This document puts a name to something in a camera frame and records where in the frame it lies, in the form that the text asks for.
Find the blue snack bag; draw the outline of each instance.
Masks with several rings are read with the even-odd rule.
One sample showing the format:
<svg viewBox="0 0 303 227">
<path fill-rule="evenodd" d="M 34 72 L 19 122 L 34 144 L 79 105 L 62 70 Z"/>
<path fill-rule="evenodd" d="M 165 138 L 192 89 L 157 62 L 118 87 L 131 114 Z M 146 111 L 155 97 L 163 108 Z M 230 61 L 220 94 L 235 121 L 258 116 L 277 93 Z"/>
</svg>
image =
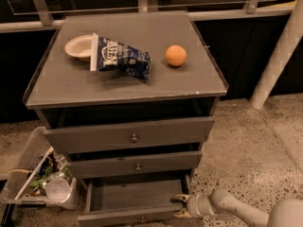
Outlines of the blue snack bag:
<svg viewBox="0 0 303 227">
<path fill-rule="evenodd" d="M 91 71 L 120 69 L 136 78 L 149 79 L 151 56 L 125 44 L 93 34 Z"/>
</svg>

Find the drawer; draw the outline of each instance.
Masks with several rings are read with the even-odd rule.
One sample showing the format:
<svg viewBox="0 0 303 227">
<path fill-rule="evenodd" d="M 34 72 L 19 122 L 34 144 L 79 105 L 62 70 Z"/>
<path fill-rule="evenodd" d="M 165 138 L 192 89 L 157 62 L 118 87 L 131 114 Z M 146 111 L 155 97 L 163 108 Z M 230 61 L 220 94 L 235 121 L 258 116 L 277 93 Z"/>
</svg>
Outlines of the drawer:
<svg viewBox="0 0 303 227">
<path fill-rule="evenodd" d="M 86 213 L 78 221 L 83 227 L 97 227 L 170 219 L 182 208 L 171 198 L 189 192 L 185 171 L 94 179 L 88 188 Z"/>
<path fill-rule="evenodd" d="M 204 142 L 212 125 L 212 117 L 193 117 L 46 130 L 45 137 L 58 153 L 69 154 Z"/>
<path fill-rule="evenodd" d="M 74 161 L 67 166 L 77 179 L 193 169 L 198 166 L 202 158 L 202 151 L 197 150 L 198 147 L 199 144 L 194 146 L 185 144 L 168 146 L 164 149 L 117 150 L 122 152 L 115 152 L 114 157 L 105 154 L 103 159 Z"/>
</svg>

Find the gray tabletop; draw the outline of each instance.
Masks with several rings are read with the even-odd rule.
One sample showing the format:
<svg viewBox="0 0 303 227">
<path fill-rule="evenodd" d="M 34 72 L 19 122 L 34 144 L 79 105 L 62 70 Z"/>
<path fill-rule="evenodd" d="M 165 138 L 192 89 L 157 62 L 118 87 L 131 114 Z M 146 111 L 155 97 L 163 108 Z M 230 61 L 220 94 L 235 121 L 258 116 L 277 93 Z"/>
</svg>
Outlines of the gray tabletop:
<svg viewBox="0 0 303 227">
<path fill-rule="evenodd" d="M 150 52 L 150 80 L 119 70 L 90 72 L 89 62 L 64 52 L 68 41 L 93 32 Z M 179 68 L 164 59 L 173 44 L 187 51 Z M 66 17 L 26 105 L 35 109 L 225 94 L 226 85 L 185 12 L 82 15 Z"/>
</svg>

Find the white pole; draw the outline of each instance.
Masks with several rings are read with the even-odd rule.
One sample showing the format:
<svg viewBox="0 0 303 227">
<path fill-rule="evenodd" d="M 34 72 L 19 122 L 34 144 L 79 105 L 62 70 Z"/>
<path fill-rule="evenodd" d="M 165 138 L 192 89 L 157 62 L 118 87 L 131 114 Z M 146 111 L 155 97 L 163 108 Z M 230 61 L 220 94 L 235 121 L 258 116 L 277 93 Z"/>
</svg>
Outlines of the white pole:
<svg viewBox="0 0 303 227">
<path fill-rule="evenodd" d="M 274 88 L 288 60 L 303 36 L 303 0 L 297 0 L 255 91 L 250 98 L 253 108 L 260 110 Z"/>
</svg>

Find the concrete floor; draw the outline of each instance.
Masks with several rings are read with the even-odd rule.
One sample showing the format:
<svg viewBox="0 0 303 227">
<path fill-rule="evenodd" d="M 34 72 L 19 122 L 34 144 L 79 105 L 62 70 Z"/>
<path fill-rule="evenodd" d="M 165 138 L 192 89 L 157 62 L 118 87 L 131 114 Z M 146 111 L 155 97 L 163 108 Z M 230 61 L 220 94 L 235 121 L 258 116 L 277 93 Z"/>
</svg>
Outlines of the concrete floor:
<svg viewBox="0 0 303 227">
<path fill-rule="evenodd" d="M 0 180 L 13 168 L 20 149 L 41 122 L 0 124 Z M 221 101 L 215 124 L 204 145 L 204 158 L 195 171 L 192 189 L 210 194 L 227 188 L 241 201 L 270 212 L 278 201 L 303 200 L 303 94 L 270 97 L 261 111 L 247 100 Z M 82 195 L 76 211 L 60 208 L 17 209 L 16 226 L 80 226 L 77 216 L 84 207 Z M 246 226 L 205 219 L 172 219 L 135 227 L 232 227 Z"/>
</svg>

